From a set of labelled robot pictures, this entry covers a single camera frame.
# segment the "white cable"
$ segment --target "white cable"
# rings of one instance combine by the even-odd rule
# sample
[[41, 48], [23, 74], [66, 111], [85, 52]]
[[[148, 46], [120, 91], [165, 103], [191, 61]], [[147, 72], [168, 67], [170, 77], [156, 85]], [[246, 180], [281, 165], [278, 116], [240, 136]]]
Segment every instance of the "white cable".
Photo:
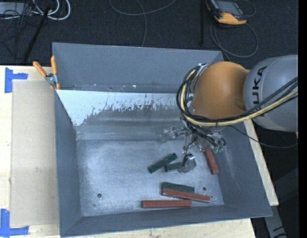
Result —
[[[37, 12], [37, 11], [32, 11], [32, 12], [35, 13], [35, 14], [43, 15], [44, 12], [38, 7], [38, 5], [36, 4], [36, 1], [35, 1], [35, 0], [32, 0], [32, 2], [34, 3], [35, 8], [39, 11], [39, 12]], [[48, 13], [48, 15], [52, 15], [52, 14], [56, 13], [56, 12], [59, 10], [59, 8], [60, 8], [60, 1], [59, 1], [59, 0], [56, 0], [56, 2], [57, 2], [57, 4], [58, 4], [57, 8], [56, 8], [54, 11]]]
[[[39, 11], [39, 12], [33, 11], [33, 13], [43, 15], [44, 12], [37, 6], [35, 0], [32, 0], [32, 1], [33, 1], [33, 3], [35, 4], [35, 8]], [[67, 14], [66, 14], [64, 17], [62, 17], [62, 18], [56, 18], [56, 17], [50, 16], [50, 15], [56, 13], [56, 12], [59, 10], [59, 8], [60, 8], [60, 2], [59, 2], [59, 0], [56, 0], [56, 1], [57, 1], [58, 6], [57, 6], [57, 8], [56, 8], [54, 11], [48, 13], [48, 18], [49, 18], [49, 19], [52, 19], [52, 20], [65, 20], [65, 19], [67, 19], [67, 18], [69, 17], [69, 15], [70, 15], [70, 11], [71, 11], [70, 3], [69, 3], [68, 0], [65, 0], [66, 3], [67, 3], [68, 12], [67, 12]]]

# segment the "black cable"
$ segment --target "black cable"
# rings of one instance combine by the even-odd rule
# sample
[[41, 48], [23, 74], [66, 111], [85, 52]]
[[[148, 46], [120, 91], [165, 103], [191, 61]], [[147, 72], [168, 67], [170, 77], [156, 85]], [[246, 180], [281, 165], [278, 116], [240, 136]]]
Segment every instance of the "black cable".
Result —
[[173, 0], [171, 3], [169, 3], [168, 5], [166, 5], [166, 6], [164, 6], [164, 7], [161, 7], [161, 8], [159, 8], [159, 9], [152, 10], [152, 11], [147, 11], [147, 12], [144, 10], [142, 4], [141, 4], [138, 0], [135, 0], [135, 1], [136, 1], [136, 2], [139, 4], [139, 6], [141, 7], [142, 13], [127, 13], [127, 12], [120, 11], [120, 10], [116, 9], [116, 8], [113, 6], [111, 0], [109, 0], [109, 5], [111, 6], [111, 8], [112, 8], [113, 10], [115, 10], [116, 12], [118, 12], [118, 13], [120, 13], [120, 14], [123, 14], [123, 15], [127, 15], [127, 16], [141, 16], [141, 15], [143, 15], [143, 16], [144, 16], [145, 27], [144, 27], [143, 41], [142, 41], [142, 44], [141, 44], [141, 46], [143, 47], [144, 42], [145, 42], [145, 38], [146, 38], [146, 34], [147, 34], [147, 17], [146, 17], [146, 15], [147, 15], [147, 14], [150, 14], [150, 13], [158, 12], [158, 11], [160, 11], [160, 10], [163, 10], [163, 9], [169, 7], [170, 5], [172, 5], [176, 0]]
[[[195, 70], [195, 73], [193, 73], [189, 79], [185, 80], [188, 75]], [[279, 88], [278, 90], [276, 90], [273, 94], [271, 94], [270, 96], [268, 96], [267, 98], [265, 98], [262, 102], [260, 102], [259, 104], [257, 104], [256, 106], [254, 106], [253, 108], [249, 109], [248, 111], [242, 113], [239, 116], [235, 116], [235, 117], [231, 117], [231, 118], [227, 118], [227, 119], [208, 119], [206, 117], [201, 117], [201, 116], [195, 116], [195, 115], [191, 115], [188, 111], [188, 107], [187, 107], [187, 98], [188, 98], [188, 89], [190, 86], [190, 83], [192, 82], [192, 78], [194, 78], [196, 76], [198, 72], [198, 66], [193, 68], [192, 70], [190, 70], [188, 72], [188, 74], [185, 76], [183, 83], [181, 84], [181, 86], [179, 87], [178, 91], [177, 91], [177, 105], [179, 107], [179, 109], [181, 110], [181, 113], [191, 117], [192, 119], [198, 120], [198, 121], [210, 121], [210, 122], [221, 122], [221, 121], [230, 121], [230, 120], [234, 120], [234, 119], [239, 119], [242, 117], [245, 117], [249, 114], [251, 114], [252, 112], [256, 111], [257, 109], [261, 108], [263, 104], [265, 104], [266, 102], [268, 102], [269, 100], [271, 100], [273, 97], [275, 97], [277, 94], [279, 94], [280, 92], [282, 92], [283, 90], [285, 90], [287, 87], [291, 86], [291, 84], [294, 84], [290, 89], [293, 90], [296, 86], [297, 86], [297, 82], [298, 82], [298, 77], [292, 79], [291, 81], [289, 81], [287, 84], [285, 84], [284, 86], [282, 86], [281, 88]], [[182, 88], [186, 85], [186, 91], [185, 91], [185, 95], [184, 95], [184, 110], [181, 108], [180, 105], [180, 93], [182, 91]]]
[[237, 1], [245, 1], [245, 2], [249, 3], [252, 6], [254, 12], [251, 15], [245, 15], [246, 18], [252, 17], [252, 16], [254, 16], [257, 13], [256, 7], [251, 2], [249, 2], [248, 0], [234, 0], [234, 2], [237, 2]]
[[255, 36], [256, 47], [255, 47], [254, 51], [253, 51], [251, 54], [249, 54], [249, 55], [244, 55], [244, 56], [243, 56], [243, 55], [234, 54], [234, 53], [232, 53], [232, 52], [230, 52], [230, 51], [228, 51], [228, 50], [226, 50], [226, 49], [223, 48], [223, 46], [220, 44], [219, 39], [218, 39], [218, 36], [217, 36], [217, 31], [216, 31], [215, 23], [216, 23], [216, 21], [213, 21], [212, 24], [210, 24], [210, 26], [209, 26], [209, 34], [210, 34], [210, 37], [211, 37], [211, 39], [213, 40], [213, 42], [222, 50], [222, 52], [225, 54], [225, 56], [227, 57], [227, 59], [228, 59], [229, 61], [231, 61], [231, 59], [229, 58], [229, 56], [228, 56], [227, 54], [230, 54], [230, 55], [232, 55], [232, 56], [234, 56], [234, 57], [238, 57], [238, 58], [249, 58], [249, 57], [253, 56], [253, 55], [257, 52], [257, 50], [258, 50], [258, 48], [259, 48], [258, 36], [257, 36], [257, 34], [255, 33], [254, 29], [253, 29], [249, 24], [245, 23], [245, 25], [252, 31], [252, 33], [253, 33], [254, 36]]
[[271, 147], [271, 148], [281, 148], [281, 149], [287, 149], [287, 148], [291, 148], [291, 147], [294, 147], [296, 146], [299, 142], [297, 141], [295, 144], [292, 144], [292, 145], [289, 145], [289, 146], [276, 146], [276, 145], [268, 145], [268, 144], [264, 144], [256, 139], [254, 139], [253, 137], [247, 135], [246, 133], [242, 132], [241, 130], [239, 130], [238, 128], [232, 126], [232, 125], [228, 125], [229, 127], [232, 127], [234, 128], [235, 130], [237, 130], [238, 132], [240, 132], [241, 134], [245, 135], [246, 137], [252, 139], [253, 141], [263, 145], [263, 146], [266, 146], [266, 147]]
[[43, 17], [42, 17], [42, 19], [41, 19], [41, 21], [40, 21], [40, 24], [39, 24], [37, 30], [36, 30], [35, 33], [34, 33], [34, 36], [33, 36], [32, 39], [31, 39], [31, 42], [30, 42], [30, 44], [29, 44], [29, 46], [28, 46], [26, 52], [24, 53], [24, 59], [23, 59], [23, 62], [24, 62], [24, 63], [27, 62], [27, 60], [28, 60], [28, 58], [29, 58], [29, 56], [30, 56], [30, 53], [31, 53], [31, 51], [32, 51], [32, 48], [33, 48], [33, 46], [34, 46], [34, 44], [35, 44], [35, 41], [36, 41], [36, 39], [37, 39], [37, 37], [38, 37], [38, 35], [39, 35], [39, 33], [40, 33], [40, 31], [41, 31], [43, 25], [44, 25], [45, 20], [46, 20], [47, 17], [48, 17], [48, 13], [49, 13], [50, 9], [51, 9], [51, 5], [49, 4], [49, 5], [46, 7], [46, 9], [45, 9], [44, 15], [43, 15]]

